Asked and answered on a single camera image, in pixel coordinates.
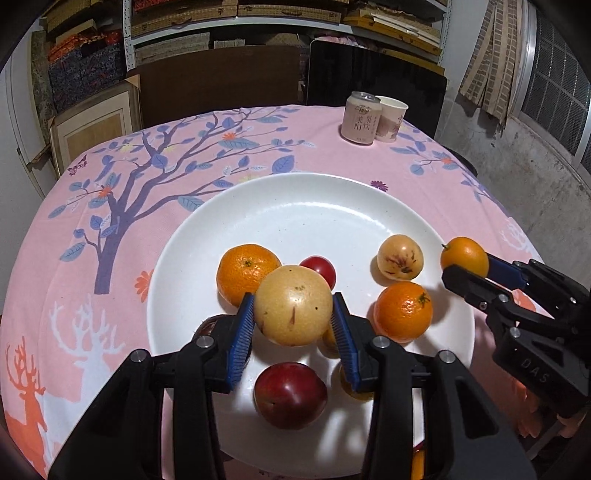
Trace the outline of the right hand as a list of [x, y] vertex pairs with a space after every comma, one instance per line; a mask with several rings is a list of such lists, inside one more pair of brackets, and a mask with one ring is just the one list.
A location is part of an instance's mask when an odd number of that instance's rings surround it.
[[558, 415], [514, 377], [511, 378], [511, 388], [517, 401], [517, 413], [514, 420], [515, 429], [523, 438], [538, 438], [545, 428], [555, 422], [560, 425], [558, 436], [567, 439], [572, 438], [579, 430], [589, 411], [588, 407], [584, 407], [575, 415], [564, 417]]

